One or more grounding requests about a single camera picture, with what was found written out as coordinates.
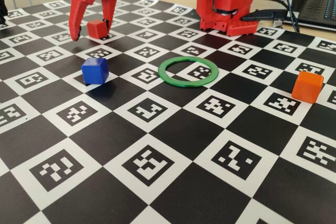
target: white square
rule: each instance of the white square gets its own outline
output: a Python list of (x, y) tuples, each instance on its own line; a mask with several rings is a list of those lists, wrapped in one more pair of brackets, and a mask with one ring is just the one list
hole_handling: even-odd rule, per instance
[(264, 49), (297, 58), (303, 53), (306, 47), (275, 39), (264, 47)]
[(50, 43), (59, 46), (62, 44), (65, 44), (67, 42), (71, 42), (71, 36), (70, 36), (70, 32), (67, 31), (61, 31), (59, 33), (56, 34), (52, 34), (49, 36), (44, 37), (45, 40), (49, 41)]
[(329, 152), (335, 148), (335, 140), (299, 126), (280, 157), (336, 184), (336, 172), (328, 169), (336, 162)]
[[(82, 118), (78, 118), (78, 123), (75, 125), (71, 125), (68, 122), (65, 121), (66, 118), (61, 118), (57, 113), (61, 112), (67, 112), (68, 116), (71, 116), (73, 114), (73, 111), (76, 109), (73, 106), (83, 103), (84, 106), (88, 106), (91, 110), (95, 110), (96, 112), (93, 113), (88, 118), (85, 118), (81, 120)], [(102, 118), (103, 116), (110, 113), (111, 110), (106, 108), (105, 106), (101, 105), (96, 100), (92, 99), (91, 97), (87, 96), (86, 94), (82, 94), (78, 97), (75, 97), (71, 99), (70, 101), (67, 101), (45, 113), (43, 113), (43, 116), (48, 119), (54, 126), (59, 128), (64, 134), (67, 136), (71, 136), (74, 133), (84, 129), (86, 126), (90, 125), (91, 123), (95, 122), (96, 120)]]
[(142, 17), (138, 18), (136, 20), (132, 20), (130, 23), (134, 24), (136, 26), (141, 26), (144, 28), (149, 28), (158, 24), (161, 24), (163, 21), (159, 20), (157, 18), (152, 18), (152, 17)]
[(4, 83), (17, 94), (23, 95), (57, 80), (59, 80), (58, 76), (43, 67), (39, 67), (4, 80)]
[(271, 85), (281, 75), (282, 70), (253, 60), (246, 60), (232, 73), (265, 85)]
[(40, 115), (22, 97), (16, 97), (0, 104), (0, 134)]
[(177, 25), (177, 26), (183, 26), (183, 27), (187, 27), (190, 25), (193, 25), (197, 22), (199, 22), (199, 20), (194, 19), (194, 18), (188, 18), (188, 17), (174, 17), (171, 19), (166, 20), (167, 23), (173, 24), (173, 25)]
[(20, 24), (18, 26), (27, 30), (27, 31), (33, 31), (33, 30), (45, 28), (45, 27), (52, 26), (52, 25), (53, 25), (53, 23), (50, 23), (49, 21), (46, 21), (46, 20), (43, 20), (43, 19), (40, 19), (40, 20), (35, 20), (35, 21), (23, 23), (23, 24)]
[(182, 56), (195, 56), (199, 58), (205, 58), (208, 55), (212, 54), (214, 51), (216, 51), (216, 49), (214, 48), (203, 46), (194, 42), (188, 42), (174, 49), (172, 52)]
[(63, 15), (63, 13), (57, 10), (44, 10), (43, 12), (32, 14), (32, 16), (35, 16), (39, 19), (53, 18), (59, 15)]
[(146, 91), (114, 112), (144, 131), (150, 132), (179, 109), (179, 106)]
[(8, 15), (6, 16), (6, 20), (11, 20), (15, 18), (22, 18), (29, 16), (30, 14), (24, 11), (22, 8), (9, 10)]
[(14, 23), (6, 20), (6, 23), (0, 24), (0, 30), (8, 29), (8, 28), (14, 27), (14, 26), (16, 26)]
[(164, 48), (145, 43), (126, 51), (125, 54), (144, 62), (150, 62), (168, 52), (169, 51)]
[(332, 40), (316, 37), (308, 46), (308, 48), (336, 55), (336, 42)]
[(0, 50), (0, 65), (22, 57), (23, 54), (11, 47)]
[(158, 14), (160, 13), (160, 10), (156, 10), (156, 9), (152, 9), (152, 8), (142, 8), (142, 9), (138, 9), (133, 11), (133, 13), (144, 16), (144, 17), (148, 17), (148, 16), (152, 16), (154, 14)]
[(165, 10), (164, 12), (174, 14), (174, 15), (183, 16), (183, 15), (189, 13), (191, 10), (192, 10), (192, 8), (190, 8), (190, 7), (175, 4), (172, 7), (170, 7), (169, 9)]
[(131, 224), (144, 224), (144, 223), (157, 223), (157, 224), (170, 224), (163, 218), (157, 211), (150, 206), (147, 206), (132, 222)]
[(336, 87), (325, 84), (316, 103), (336, 110)]
[(258, 27), (256, 35), (263, 36), (270, 39), (277, 39), (279, 38), (285, 30), (275, 28), (275, 27)]
[[(75, 77), (78, 77), (80, 75), (82, 75), (82, 71), (81, 70), (79, 70), (79, 71), (77, 71), (75, 73), (72, 73), (72, 74), (70, 74), (68, 76), (63, 77), (62, 80), (65, 81), (65, 82), (67, 82), (67, 83), (69, 83), (71, 86), (75, 87), (76, 89), (78, 89), (79, 91), (81, 91), (83, 93), (86, 93), (86, 92), (88, 92), (88, 91), (90, 91), (92, 89), (95, 89), (96, 87), (99, 87), (101, 85), (101, 84), (89, 84), (89, 85), (85, 85), (85, 83), (79, 82), (76, 79), (74, 79)], [(109, 76), (107, 77), (105, 83), (108, 82), (108, 81), (111, 81), (111, 80), (115, 79), (116, 77), (118, 77), (118, 76), (116, 76), (115, 74), (109, 72)]]
[(124, 73), (120, 77), (146, 90), (150, 90), (163, 82), (159, 77), (158, 68), (148, 63)]
[(261, 50), (260, 47), (234, 40), (219, 48), (218, 51), (249, 59)]
[(156, 5), (158, 3), (158, 0), (140, 0), (138, 2), (133, 3), (133, 5), (138, 5), (142, 7), (151, 7), (153, 5)]
[(58, 60), (65, 59), (69, 56), (73, 55), (67, 50), (61, 47), (51, 47), (39, 52), (35, 52), (31, 55), (28, 55), (27, 58), (39, 64), (40, 66), (45, 66), (47, 64), (56, 62)]
[(9, 171), (8, 167), (5, 165), (5, 163), (0, 158), (0, 177), (8, 171)]
[(38, 37), (37, 35), (27, 31), (22, 34), (17, 34), (17, 35), (3, 38), (1, 39), (1, 41), (9, 45), (10, 47), (15, 47), (15, 46), (22, 45), (24, 43), (39, 39), (39, 38), (40, 37)]
[[(144, 170), (139, 166), (139, 169), (136, 171), (136, 175), (138, 175), (138, 177), (136, 177), (123, 165), (126, 162), (131, 161), (136, 164), (136, 161), (139, 161), (136, 155), (139, 155), (141, 153), (145, 154), (147, 152), (148, 156), (148, 153), (152, 153), (151, 151), (147, 151), (149, 150), (148, 146), (153, 149), (152, 151), (155, 151), (156, 153), (162, 155), (162, 160), (156, 160), (153, 157), (148, 161), (147, 159), (145, 159), (146, 156), (142, 156), (144, 157), (142, 162), (151, 162), (155, 166), (155, 168), (150, 169), (148, 167), (146, 170)], [(143, 201), (145, 201), (147, 204), (150, 204), (158, 195), (160, 195), (160, 193), (162, 193), (169, 186), (171, 182), (173, 182), (189, 166), (191, 162), (191, 160), (189, 160), (179, 152), (175, 151), (168, 145), (147, 134), (140, 140), (132, 144), (117, 157), (108, 162), (106, 165), (104, 165), (104, 168), (108, 170), (118, 180), (120, 180), (123, 184), (125, 184)], [(166, 169), (165, 166), (168, 164), (171, 164), (171, 166)], [(140, 180), (140, 178), (144, 181), (148, 180), (153, 176), (145, 177), (146, 174), (150, 174), (150, 172), (152, 172), (152, 175), (155, 176), (163, 168), (165, 168), (166, 170), (164, 170), (164, 172), (157, 179), (155, 179), (155, 181), (153, 181), (151, 185), (148, 186)]]
[(227, 95), (221, 94), (217, 91), (207, 89), (183, 108), (209, 120), (210, 122), (226, 128), (247, 107), (248, 104), (228, 97)]
[(155, 31), (149, 28), (136, 31), (134, 33), (128, 34), (128, 37), (131, 37), (133, 39), (140, 40), (145, 43), (149, 43), (153, 40), (159, 39), (161, 37), (165, 36), (164, 33), (160, 31)]
[[(231, 148), (232, 143), (239, 146), (233, 147), (231, 152), (232, 161), (231, 166), (236, 166), (239, 171), (239, 167), (243, 165), (243, 162), (235, 163), (235, 157), (239, 155), (241, 150), (248, 151), (254, 155), (259, 156), (260, 160), (250, 172), (246, 179), (239, 177), (238, 175), (232, 173), (228, 169), (218, 165), (212, 159), (218, 155), (223, 147), (229, 146)], [(249, 197), (253, 195), (258, 190), (261, 183), (264, 181), (265, 177), (273, 167), (278, 156), (255, 145), (240, 136), (233, 134), (228, 130), (224, 130), (212, 143), (194, 160), (194, 162), (211, 172), (221, 180), (227, 182), (233, 187), (237, 188)]]
[(250, 200), (236, 224), (256, 224), (260, 219), (265, 223), (293, 224), (255, 199)]
[(268, 86), (251, 103), (251, 105), (296, 125), (301, 123), (312, 106), (311, 103), (297, 101), (291, 97), (290, 93), (270, 86)]
[(107, 36), (104, 37), (104, 38), (95, 39), (95, 38), (90, 37), (89, 35), (87, 35), (85, 37), (88, 38), (88, 39), (91, 39), (91, 40), (93, 40), (95, 42), (98, 42), (100, 44), (106, 44), (106, 43), (114, 41), (116, 39), (120, 39), (120, 38), (122, 38), (124, 36), (125, 36), (124, 34), (121, 34), (121, 33), (118, 33), (116, 31), (113, 31), (113, 27), (112, 27), (111, 30), (109, 31), (109, 33), (107, 34)]
[(119, 54), (121, 54), (121, 52), (119, 52), (118, 50), (115, 50), (105, 45), (98, 45), (85, 51), (79, 52), (76, 55), (80, 58), (83, 58), (84, 60), (88, 58), (105, 58), (108, 60)]
[(43, 5), (52, 10), (70, 6), (70, 4), (68, 2), (65, 2), (64, 0), (51, 1), (51, 2), (44, 3)]
[(239, 37), (241, 37), (241, 35), (238, 36), (227, 36), (225, 32), (223, 31), (218, 31), (218, 30), (212, 30), (209, 32), (209, 34), (220, 37), (220, 38), (224, 38), (224, 39), (229, 39), (229, 40), (236, 40)]
[(296, 58), (292, 63), (285, 69), (287, 72), (294, 74), (299, 74), (301, 71), (316, 73), (324, 77), (323, 82), (326, 83), (331, 77), (332, 73), (335, 71), (334, 68), (327, 67), (312, 61), (302, 60)]
[[(31, 173), (30, 169), (42, 164), (50, 157), (64, 150), (81, 166), (83, 166), (83, 168), (61, 182), (52, 190), (47, 191), (39, 180)], [(83, 151), (71, 139), (66, 138), (44, 152), (15, 167), (11, 170), (11, 172), (37, 207), (42, 210), (65, 195), (67, 192), (71, 191), (100, 168), (101, 165), (97, 161), (90, 157), (90, 155)]]
[(206, 33), (203, 31), (191, 29), (188, 27), (182, 27), (179, 30), (171, 32), (169, 35), (175, 38), (178, 38), (178, 39), (193, 41), (193, 40), (196, 40), (206, 35)]

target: checkerboard mat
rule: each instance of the checkerboard mat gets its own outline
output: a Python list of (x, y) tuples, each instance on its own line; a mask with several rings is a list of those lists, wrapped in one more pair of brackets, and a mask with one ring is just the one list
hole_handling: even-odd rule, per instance
[[(0, 27), (1, 223), (336, 223), (336, 42), (277, 28), (227, 37), (185, 6), (118, 0), (106, 38), (70, 39), (70, 1)], [(204, 87), (160, 63), (208, 59)], [(86, 85), (80, 66), (106, 58)], [(180, 80), (210, 70), (181, 62)], [(291, 92), (324, 76), (316, 104)]]

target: black square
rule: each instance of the black square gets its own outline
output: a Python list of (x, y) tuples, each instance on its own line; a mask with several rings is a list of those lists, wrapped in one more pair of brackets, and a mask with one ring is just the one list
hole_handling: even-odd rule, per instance
[(267, 68), (251, 64), (248, 68), (244, 69), (242, 72), (249, 74), (250, 76), (254, 76), (265, 80), (273, 71)]
[(139, 81), (142, 81), (143, 83), (149, 84), (155, 80), (157, 80), (159, 77), (158, 72), (153, 71), (152, 69), (145, 68), (135, 74), (132, 75), (133, 78), (136, 78)]
[(69, 125), (75, 126), (96, 113), (97, 110), (85, 102), (79, 101), (64, 110), (57, 112), (57, 115)]
[(266, 85), (259, 82), (229, 73), (222, 80), (214, 84), (211, 89), (250, 104), (266, 87)]
[[(150, 161), (151, 159), (154, 159), (156, 162), (158, 162), (158, 164), (153, 165)], [(128, 161), (122, 164), (122, 167), (133, 174), (142, 183), (150, 186), (173, 164), (174, 162), (171, 159), (150, 145), (147, 145)], [(155, 169), (156, 173), (147, 173), (147, 168), (149, 170)]]
[(115, 50), (118, 50), (120, 52), (126, 52), (142, 44), (143, 42), (138, 41), (137, 39), (133, 39), (130, 37), (122, 37), (120, 39), (108, 42), (105, 45), (114, 48)]
[(1, 222), (20, 224), (39, 212), (39, 209), (11, 173), (0, 177)]
[(293, 115), (301, 102), (288, 98), (282, 94), (273, 93), (264, 105), (287, 115)]
[(143, 61), (129, 55), (120, 54), (107, 60), (109, 71), (120, 76), (144, 64)]
[(305, 72), (311, 72), (311, 73), (315, 73), (315, 74), (323, 74), (324, 72), (324, 68), (319, 68), (319, 67), (315, 67), (313, 65), (307, 64), (307, 63), (301, 63), (296, 69), (296, 71), (305, 71)]
[(300, 125), (336, 140), (335, 118), (335, 110), (315, 103)]
[(214, 51), (212, 54), (205, 57), (205, 59), (212, 61), (219, 68), (227, 71), (232, 71), (242, 64), (246, 59), (238, 56), (227, 54), (221, 51)]
[(65, 138), (62, 132), (40, 115), (1, 134), (0, 157), (12, 169)]
[(306, 48), (299, 58), (336, 68), (336, 57), (329, 52)]
[(165, 106), (146, 98), (135, 106), (129, 108), (127, 111), (149, 123), (166, 110), (167, 108)]
[(275, 68), (285, 69), (292, 63), (292, 61), (294, 61), (294, 57), (262, 49), (257, 52), (251, 60), (258, 61)]
[(100, 45), (99, 43), (92, 41), (88, 38), (80, 38), (77, 41), (71, 41), (65, 44), (60, 45), (61, 48), (72, 52), (73, 54), (77, 54), (78, 52), (85, 51), (89, 48)]
[(335, 184), (282, 158), (254, 198), (293, 223), (336, 223)]
[(178, 106), (183, 107), (206, 90), (205, 87), (178, 87), (162, 82), (150, 91)]
[(297, 47), (286, 45), (286, 44), (283, 44), (283, 43), (277, 43), (273, 48), (277, 49), (277, 50), (280, 50), (280, 51), (283, 51), (283, 52), (288, 52), (290, 54), (295, 52), (298, 49)]
[(210, 73), (211, 73), (210, 68), (198, 66), (192, 71), (190, 71), (187, 75), (197, 78), (198, 80), (201, 80), (201, 79), (205, 79), (206, 77), (208, 77)]
[(192, 163), (151, 207), (170, 223), (235, 223), (249, 201), (245, 194)]
[(236, 39), (236, 41), (240, 41), (246, 44), (250, 44), (250, 45), (262, 48), (262, 47), (266, 47), (273, 40), (270, 38), (263, 37), (263, 36), (250, 34), (250, 35), (240, 36), (238, 39)]
[(113, 31), (116, 31), (118, 33), (125, 34), (125, 35), (134, 33), (136, 31), (139, 31), (139, 30), (142, 30), (142, 29), (143, 29), (143, 27), (136, 26), (134, 24), (124, 24), (124, 25), (121, 25), (121, 26), (112, 27)]
[(197, 108), (207, 113), (223, 118), (235, 105), (221, 98), (210, 95), (204, 102), (199, 104)]
[(314, 37), (306, 34), (299, 34), (299, 33), (293, 33), (291, 31), (285, 31), (278, 39), (290, 43), (293, 43), (294, 41), (295, 44), (308, 47), (310, 43), (312, 43), (312, 41), (314, 40)]
[(297, 125), (284, 119), (249, 106), (227, 129), (270, 152), (280, 155), (297, 127)]
[(51, 223), (130, 223), (146, 206), (102, 168), (43, 213)]
[(83, 166), (74, 157), (61, 150), (29, 171), (46, 191), (50, 191), (82, 169)]
[(109, 113), (72, 135), (71, 139), (101, 165), (105, 165), (145, 134), (121, 116)]
[(40, 113), (44, 113), (82, 93), (63, 80), (57, 80), (22, 97)]
[(186, 44), (186, 41), (182, 40), (182, 39), (175, 38), (175, 37), (170, 36), (170, 35), (166, 35), (166, 36), (163, 36), (159, 39), (156, 39), (156, 40), (152, 41), (151, 44), (171, 51), (175, 48), (178, 48), (178, 47)]
[(248, 178), (260, 160), (260, 156), (230, 140), (211, 159), (212, 162), (243, 180)]
[(88, 91), (86, 94), (110, 110), (131, 101), (145, 90), (122, 78), (116, 78)]
[(18, 74), (38, 68), (39, 65), (26, 57), (0, 64), (0, 79), (6, 80)]
[(225, 39), (225, 38), (220, 38), (218, 36), (214, 36), (211, 34), (206, 34), (202, 36), (201, 38), (198, 38), (194, 40), (193, 42), (202, 44), (207, 47), (212, 47), (215, 49), (221, 48), (222, 46), (228, 44), (231, 42), (231, 40)]
[(54, 46), (54, 44), (50, 43), (45, 39), (35, 39), (22, 45), (18, 45), (14, 47), (14, 49), (19, 51), (23, 55), (30, 55)]
[(272, 82), (271, 86), (284, 92), (292, 93), (297, 77), (296, 74), (283, 71), (278, 78)]
[(222, 130), (222, 127), (181, 109), (150, 134), (194, 160)]
[(297, 156), (334, 173), (336, 172), (336, 148), (316, 139), (307, 136), (301, 145), (300, 150), (297, 152)]

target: laptop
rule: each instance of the laptop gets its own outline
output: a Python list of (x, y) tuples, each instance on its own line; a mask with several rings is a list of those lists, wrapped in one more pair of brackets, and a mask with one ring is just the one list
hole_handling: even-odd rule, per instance
[(299, 24), (336, 31), (336, 0), (290, 0)]

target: laptop keyboard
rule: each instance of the laptop keyboard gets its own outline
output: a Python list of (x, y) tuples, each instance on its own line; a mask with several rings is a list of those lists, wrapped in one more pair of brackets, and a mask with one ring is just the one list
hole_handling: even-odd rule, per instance
[(328, 0), (327, 7), (324, 12), (324, 18), (336, 20), (336, 0)]

